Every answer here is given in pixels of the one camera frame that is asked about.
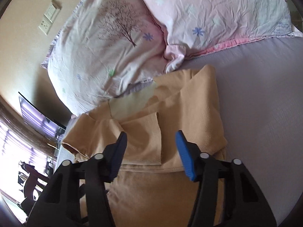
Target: light switch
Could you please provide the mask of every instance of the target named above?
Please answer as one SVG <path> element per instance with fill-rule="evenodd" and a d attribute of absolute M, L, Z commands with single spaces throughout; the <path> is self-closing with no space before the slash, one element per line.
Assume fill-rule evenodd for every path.
<path fill-rule="evenodd" d="M 59 13 L 59 11 L 60 11 L 60 9 L 56 6 L 56 4 L 54 2 L 51 2 L 47 11 L 44 13 L 44 15 L 46 16 L 46 18 L 49 19 L 50 22 L 53 23 Z"/>

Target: pink fabric edge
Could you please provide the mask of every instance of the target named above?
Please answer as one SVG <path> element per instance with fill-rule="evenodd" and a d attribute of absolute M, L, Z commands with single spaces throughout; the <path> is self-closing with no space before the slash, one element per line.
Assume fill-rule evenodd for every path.
<path fill-rule="evenodd" d="M 221 51 L 221 50 L 233 48 L 233 47 L 236 47 L 238 45 L 257 42 L 257 41 L 272 38 L 272 37 L 280 38 L 280 37 L 294 37 L 294 36 L 282 35 L 282 36 L 245 37 L 245 38 L 231 39 L 229 41 L 225 41 L 225 42 L 216 44 L 216 45 L 214 45 L 210 48 L 207 48 L 205 50 L 202 50 L 202 51 L 196 52 L 194 54 L 191 54 L 189 56 L 186 56 L 185 59 L 189 60 L 189 59 L 197 58 L 197 57 L 200 57 L 200 56 L 203 56 L 203 55 L 208 55 L 208 54 L 212 54 L 212 53 L 215 53 L 215 52 L 218 52 L 218 51 Z"/>

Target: blue gripper pad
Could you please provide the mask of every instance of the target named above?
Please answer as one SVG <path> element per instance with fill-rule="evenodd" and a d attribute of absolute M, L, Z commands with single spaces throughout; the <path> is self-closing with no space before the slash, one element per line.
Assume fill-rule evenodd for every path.
<path fill-rule="evenodd" d="M 194 171 L 194 160 L 187 147 L 187 140 L 182 131 L 176 132 L 176 144 L 183 163 L 185 174 L 191 181 L 196 179 L 196 173 Z"/>

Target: wall switch panel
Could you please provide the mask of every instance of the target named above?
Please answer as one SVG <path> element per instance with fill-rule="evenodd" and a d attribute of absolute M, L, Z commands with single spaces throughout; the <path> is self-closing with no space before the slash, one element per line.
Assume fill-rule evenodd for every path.
<path fill-rule="evenodd" d="M 41 29 L 41 31 L 44 32 L 45 35 L 47 35 L 47 33 L 49 32 L 51 26 L 52 26 L 52 22 L 49 21 L 49 19 L 44 15 L 42 18 L 42 21 L 39 25 L 39 28 Z"/>
<path fill-rule="evenodd" d="M 57 17 L 60 9 L 56 6 L 54 2 L 51 2 L 47 11 L 44 13 L 45 17 L 49 19 L 50 22 L 54 22 L 55 18 Z"/>

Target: pink pillowcase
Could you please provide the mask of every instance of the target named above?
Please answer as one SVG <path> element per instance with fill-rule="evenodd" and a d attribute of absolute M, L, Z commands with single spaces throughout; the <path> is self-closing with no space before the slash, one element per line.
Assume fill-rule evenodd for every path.
<path fill-rule="evenodd" d="M 187 58 L 291 32 L 286 0 L 144 0 L 162 24 L 166 52 Z"/>

